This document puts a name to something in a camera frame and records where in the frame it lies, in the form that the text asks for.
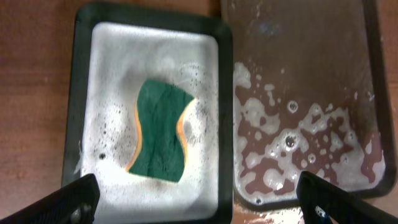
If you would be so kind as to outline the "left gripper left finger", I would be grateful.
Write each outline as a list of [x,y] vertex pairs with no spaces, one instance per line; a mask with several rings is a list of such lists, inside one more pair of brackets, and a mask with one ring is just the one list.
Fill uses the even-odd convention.
[[87,174],[43,199],[9,215],[1,223],[92,224],[100,199],[94,174]]

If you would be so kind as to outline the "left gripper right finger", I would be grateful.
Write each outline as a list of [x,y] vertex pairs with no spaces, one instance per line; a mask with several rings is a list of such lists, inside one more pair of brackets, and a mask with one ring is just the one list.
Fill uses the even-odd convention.
[[305,223],[397,223],[394,217],[303,171],[296,189]]

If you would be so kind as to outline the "green yellow sponge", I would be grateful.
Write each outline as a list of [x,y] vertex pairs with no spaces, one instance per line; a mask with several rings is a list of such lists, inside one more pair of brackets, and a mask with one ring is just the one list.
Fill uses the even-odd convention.
[[179,182],[187,160],[183,119],[194,97],[171,84],[146,80],[134,106],[136,152],[130,174]]

